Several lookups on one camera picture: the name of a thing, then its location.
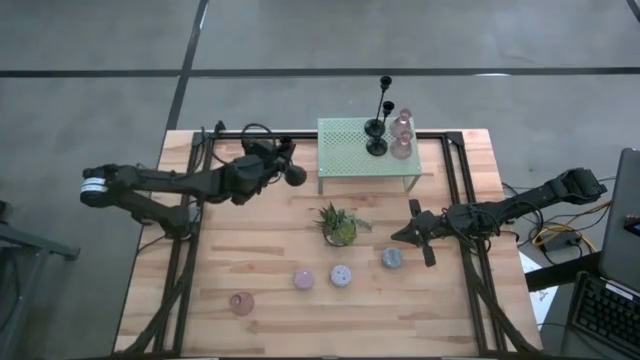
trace round pink object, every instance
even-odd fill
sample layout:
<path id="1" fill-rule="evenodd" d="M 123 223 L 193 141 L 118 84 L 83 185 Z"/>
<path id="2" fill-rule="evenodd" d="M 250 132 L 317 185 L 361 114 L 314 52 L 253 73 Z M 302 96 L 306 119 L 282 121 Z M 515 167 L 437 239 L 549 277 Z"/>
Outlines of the round pink object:
<path id="1" fill-rule="evenodd" d="M 300 290 L 308 290 L 313 287 L 313 274 L 308 269 L 298 269 L 293 274 L 293 284 Z"/>

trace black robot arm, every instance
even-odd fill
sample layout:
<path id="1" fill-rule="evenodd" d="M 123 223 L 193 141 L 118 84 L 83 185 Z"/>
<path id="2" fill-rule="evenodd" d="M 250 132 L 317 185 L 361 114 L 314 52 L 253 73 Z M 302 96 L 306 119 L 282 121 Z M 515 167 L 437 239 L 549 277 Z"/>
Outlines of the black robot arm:
<path id="1" fill-rule="evenodd" d="M 193 173 L 114 164 L 85 169 L 80 201 L 96 208 L 120 207 L 131 212 L 136 221 L 158 222 L 167 237 L 181 239 L 190 235 L 188 209 L 163 205 L 136 191 L 185 194 L 214 204 L 231 200 L 243 205 L 282 174 L 291 186 L 305 182 L 306 172 L 291 161 L 296 147 L 291 139 L 284 137 L 279 144 L 275 140 L 242 140 L 242 147 L 245 156 L 213 170 Z"/>
<path id="2" fill-rule="evenodd" d="M 594 202 L 606 191 L 607 188 L 598 182 L 591 170 L 577 168 L 509 199 L 456 204 L 443 209 L 441 215 L 422 212 L 418 200 L 410 200 L 411 220 L 405 228 L 391 235 L 391 239 L 422 247 L 426 265 L 433 266 L 436 260 L 429 246 L 432 239 L 456 236 L 473 248 L 475 242 L 469 239 L 499 234 L 500 226 L 508 220 L 559 202 L 578 205 Z"/>

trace potted plant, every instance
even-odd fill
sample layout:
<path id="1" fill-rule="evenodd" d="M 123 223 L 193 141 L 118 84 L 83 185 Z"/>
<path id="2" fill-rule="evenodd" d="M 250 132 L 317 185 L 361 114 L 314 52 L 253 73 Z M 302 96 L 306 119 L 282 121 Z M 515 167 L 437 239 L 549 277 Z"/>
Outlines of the potted plant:
<path id="1" fill-rule="evenodd" d="M 344 209 L 336 210 L 332 203 L 328 208 L 320 209 L 321 221 L 316 221 L 322 230 L 325 241 L 331 246 L 347 246 L 353 244 L 357 237 L 357 227 L 371 230 L 371 224 L 347 214 Z"/>

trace gray floor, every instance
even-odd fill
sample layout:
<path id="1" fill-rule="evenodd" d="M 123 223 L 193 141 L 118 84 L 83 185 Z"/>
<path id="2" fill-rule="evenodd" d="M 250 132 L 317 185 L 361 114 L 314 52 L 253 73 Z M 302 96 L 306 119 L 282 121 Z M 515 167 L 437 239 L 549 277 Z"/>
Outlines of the gray floor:
<path id="1" fill-rule="evenodd" d="M 178 69 L 196 7 L 4 0 L 0 70 Z M 640 66 L 638 35 L 622 0 L 211 0 L 194 68 Z M 368 116 L 377 82 L 191 79 L 178 128 L 313 128 L 318 117 Z M 81 171 L 153 166 L 176 83 L 0 78 L 0 198 L 16 207 L 12 223 L 82 247 L 76 263 L 51 261 L 22 358 L 110 351 L 140 227 L 117 209 L 82 206 Z M 620 150 L 638 147 L 638 88 L 635 76 L 398 77 L 388 96 L 422 128 L 489 128 L 503 179 L 533 186 L 575 166 L 613 175 Z M 602 233 L 601 224 L 586 235 L 599 245 Z M 562 289 L 551 321 L 563 321 L 569 296 Z"/>

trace wooden table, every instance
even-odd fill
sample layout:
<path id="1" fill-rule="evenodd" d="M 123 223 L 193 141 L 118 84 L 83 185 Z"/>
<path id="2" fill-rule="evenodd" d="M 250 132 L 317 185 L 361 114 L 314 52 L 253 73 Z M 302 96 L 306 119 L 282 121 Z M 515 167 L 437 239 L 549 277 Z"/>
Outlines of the wooden table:
<path id="1" fill-rule="evenodd" d="M 463 133 L 478 201 L 503 199 L 488 131 Z M 192 134 L 167 133 L 160 170 L 185 171 Z M 324 195 L 317 194 L 316 142 L 296 143 L 293 160 L 308 172 L 303 186 L 293 188 L 280 181 L 244 206 L 229 202 L 205 206 L 182 355 L 475 355 L 457 241 L 433 241 L 438 263 L 426 268 L 420 249 L 389 239 L 408 223 L 409 198 L 419 199 L 423 210 L 435 213 L 451 204 L 440 143 L 420 140 L 424 174 L 410 194 L 402 191 L 401 179 L 360 178 L 327 180 L 330 186 Z M 242 155 L 239 141 L 216 144 L 216 154 L 223 159 Z M 457 179 L 465 198 L 459 173 Z M 153 197 L 171 205 L 179 201 L 176 195 Z M 371 221 L 373 230 L 360 232 L 351 247 L 327 246 L 313 221 L 318 208 L 329 201 Z M 146 229 L 140 246 L 159 235 L 159 228 Z M 514 239 L 504 235 L 492 242 L 489 258 L 498 301 L 528 341 L 540 347 Z M 405 265 L 399 270 L 380 263 L 381 252 L 391 246 L 404 253 Z M 135 339 L 160 305 L 170 247 L 169 241 L 160 242 L 138 256 L 116 350 Z M 337 264 L 352 269 L 353 282 L 346 288 L 335 288 L 329 281 Z M 314 271 L 313 289 L 293 287 L 292 274 L 298 267 Z M 229 310 L 229 297 L 238 291 L 249 291 L 255 298 L 255 308 L 246 317 Z M 484 307 L 483 318 L 494 348 Z M 167 347 L 173 339 L 173 321 Z"/>

